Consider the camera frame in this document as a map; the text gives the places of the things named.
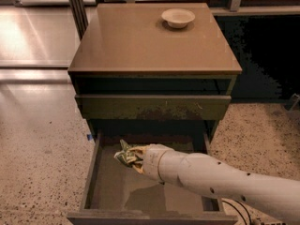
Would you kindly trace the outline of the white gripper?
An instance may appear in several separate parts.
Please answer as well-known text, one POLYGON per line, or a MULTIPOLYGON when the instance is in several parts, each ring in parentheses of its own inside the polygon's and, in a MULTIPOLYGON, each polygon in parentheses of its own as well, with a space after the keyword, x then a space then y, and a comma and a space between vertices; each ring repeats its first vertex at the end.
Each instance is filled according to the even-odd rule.
POLYGON ((159 162, 163 155, 172 151, 170 147, 162 144, 150 144, 148 146, 134 146, 129 149, 130 152, 134 153, 136 156, 143 155, 142 165, 135 165, 134 169, 138 173, 143 173, 145 176, 152 180, 162 182, 159 175, 159 162))

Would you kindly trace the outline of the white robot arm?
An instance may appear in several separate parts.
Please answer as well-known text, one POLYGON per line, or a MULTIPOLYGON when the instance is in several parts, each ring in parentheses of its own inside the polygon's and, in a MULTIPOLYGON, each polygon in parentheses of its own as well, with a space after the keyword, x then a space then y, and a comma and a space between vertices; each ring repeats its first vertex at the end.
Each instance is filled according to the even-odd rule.
POLYGON ((211 198, 245 203, 288 225, 300 224, 300 182, 245 172, 202 153, 161 144, 135 146, 127 162, 139 173, 211 198))

